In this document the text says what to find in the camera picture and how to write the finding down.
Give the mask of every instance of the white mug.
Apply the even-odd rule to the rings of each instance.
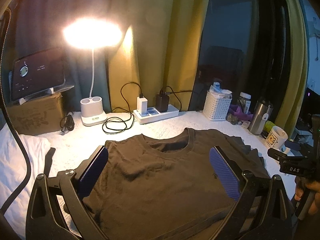
[[[281,149],[287,139],[287,133],[280,127],[274,126],[268,134],[266,143],[270,148]]]

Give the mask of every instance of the woven plastic basket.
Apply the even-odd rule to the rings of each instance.
[[[231,99],[215,98],[209,91],[205,99],[202,113],[210,121],[224,121],[226,119]]]

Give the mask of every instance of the brown t-shirt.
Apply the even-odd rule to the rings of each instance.
[[[269,177],[256,149],[214,129],[105,146],[108,163],[83,201],[110,240],[187,239],[223,219],[234,201],[210,165],[214,146],[242,170]]]

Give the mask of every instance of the yellow curtain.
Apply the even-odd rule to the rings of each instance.
[[[286,0],[291,36],[291,69],[284,101],[275,124],[290,137],[294,131],[305,92],[308,71],[307,35],[299,0]]]
[[[120,88],[130,81],[140,82],[148,106],[155,105],[155,95],[167,85],[175,91],[192,90],[208,1],[112,0],[113,11],[116,14],[116,7],[120,8],[118,18],[132,26],[133,37],[130,50],[121,45],[109,58],[112,108],[127,108]],[[123,91],[131,110],[135,109],[139,89],[128,85]],[[188,109],[190,96],[179,94],[183,110]],[[170,100],[180,107],[173,97]]]

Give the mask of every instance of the human hand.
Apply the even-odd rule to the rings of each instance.
[[[296,176],[294,181],[296,183],[296,194],[294,195],[294,199],[297,200],[297,201],[300,201],[302,196],[303,196],[303,189],[302,189],[303,187],[302,187],[301,178]],[[311,190],[316,192],[315,200],[311,204],[311,207],[310,207],[310,209],[308,211],[309,215],[314,215],[320,209],[320,182],[318,182],[318,181],[313,181],[313,182],[307,181],[305,183],[305,187],[307,187],[308,189],[311,189]]]

